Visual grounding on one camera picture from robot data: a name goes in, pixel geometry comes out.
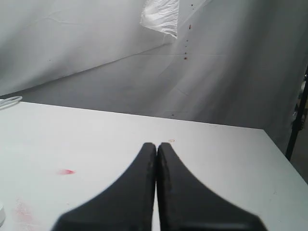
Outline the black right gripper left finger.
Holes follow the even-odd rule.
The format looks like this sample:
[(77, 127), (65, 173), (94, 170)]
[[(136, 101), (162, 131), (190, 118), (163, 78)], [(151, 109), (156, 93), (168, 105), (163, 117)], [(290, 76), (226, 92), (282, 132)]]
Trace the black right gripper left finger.
[(150, 231), (156, 146), (144, 143), (127, 170), (106, 190), (62, 214), (54, 231)]

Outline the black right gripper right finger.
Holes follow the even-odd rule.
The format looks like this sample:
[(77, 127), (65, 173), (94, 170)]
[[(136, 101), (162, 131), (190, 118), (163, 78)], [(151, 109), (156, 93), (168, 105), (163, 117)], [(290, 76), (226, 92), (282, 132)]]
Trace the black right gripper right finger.
[(158, 147), (156, 188), (162, 231), (265, 231), (261, 219), (215, 194), (169, 143)]

